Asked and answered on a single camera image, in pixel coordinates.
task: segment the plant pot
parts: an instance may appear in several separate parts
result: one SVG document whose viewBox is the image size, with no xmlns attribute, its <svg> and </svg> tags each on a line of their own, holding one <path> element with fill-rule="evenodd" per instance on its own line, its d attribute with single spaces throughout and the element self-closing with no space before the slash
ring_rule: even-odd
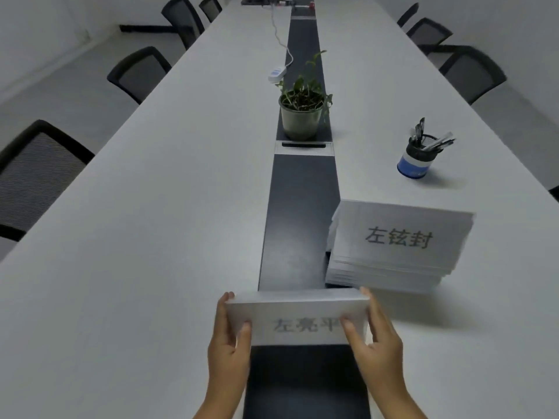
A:
<svg viewBox="0 0 559 419">
<path fill-rule="evenodd" d="M 297 112 L 285 107 L 281 103 L 281 97 L 279 98 L 279 106 L 281 107 L 283 130 L 290 140 L 306 141 L 316 135 L 322 115 L 322 106 L 309 112 Z"/>
</svg>

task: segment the mesh pen holder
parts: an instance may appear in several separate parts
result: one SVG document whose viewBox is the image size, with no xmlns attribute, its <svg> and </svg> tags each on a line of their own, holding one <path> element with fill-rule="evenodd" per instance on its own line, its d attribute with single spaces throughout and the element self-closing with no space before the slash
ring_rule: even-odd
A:
<svg viewBox="0 0 559 419">
<path fill-rule="evenodd" d="M 426 175 L 431 163 L 437 157 L 437 151 L 421 151 L 425 147 L 425 142 L 430 143 L 436 140 L 435 137 L 423 134 L 423 141 L 421 147 L 416 147 L 411 144 L 409 139 L 408 147 L 398 162 L 397 168 L 403 176 L 412 179 L 421 179 Z"/>
</svg>

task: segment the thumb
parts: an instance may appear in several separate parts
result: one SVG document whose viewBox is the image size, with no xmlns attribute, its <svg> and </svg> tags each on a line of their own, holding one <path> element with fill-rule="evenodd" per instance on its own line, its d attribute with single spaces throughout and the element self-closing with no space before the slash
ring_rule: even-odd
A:
<svg viewBox="0 0 559 419">
<path fill-rule="evenodd" d="M 250 322 L 245 322 L 239 335 L 237 335 L 237 348 L 236 352 L 240 352 L 247 357 L 250 356 L 250 339 L 252 337 L 252 326 Z"/>
<path fill-rule="evenodd" d="M 348 339 L 348 343 L 351 346 L 353 353 L 361 350 L 365 346 L 365 343 L 363 342 L 363 338 L 361 338 L 361 336 L 355 329 L 355 325 L 353 325 L 353 322 L 347 318 L 341 318 L 340 322 L 342 323 L 344 333 L 346 334 L 346 338 Z"/>
</svg>

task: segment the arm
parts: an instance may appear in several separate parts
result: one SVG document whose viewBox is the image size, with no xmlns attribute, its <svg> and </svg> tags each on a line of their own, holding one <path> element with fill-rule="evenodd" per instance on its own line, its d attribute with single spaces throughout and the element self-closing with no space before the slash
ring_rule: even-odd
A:
<svg viewBox="0 0 559 419">
<path fill-rule="evenodd" d="M 374 343 L 365 344 L 350 320 L 342 318 L 342 326 L 369 392 L 385 419 L 427 419 L 404 382 L 402 340 L 374 295 L 366 288 L 361 292 L 371 300 L 368 315 Z"/>
<path fill-rule="evenodd" d="M 208 347 L 210 380 L 206 398 L 194 419 L 231 419 L 247 386 L 251 328 L 245 323 L 239 335 L 233 335 L 225 302 L 234 296 L 232 292 L 225 293 L 217 302 Z"/>
</svg>

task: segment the white table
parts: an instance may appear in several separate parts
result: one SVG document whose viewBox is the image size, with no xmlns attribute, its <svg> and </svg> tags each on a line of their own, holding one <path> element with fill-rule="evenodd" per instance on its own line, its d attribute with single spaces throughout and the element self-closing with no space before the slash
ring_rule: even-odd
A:
<svg viewBox="0 0 559 419">
<path fill-rule="evenodd" d="M 433 418 L 556 417 L 559 205 L 374 0 L 316 11 L 341 197 L 477 213 L 440 322 L 396 321 L 410 391 Z M 2 417 L 195 413 L 215 300 L 258 285 L 283 59 L 233 0 L 2 263 Z M 422 116 L 460 143 L 416 182 Z"/>
</svg>

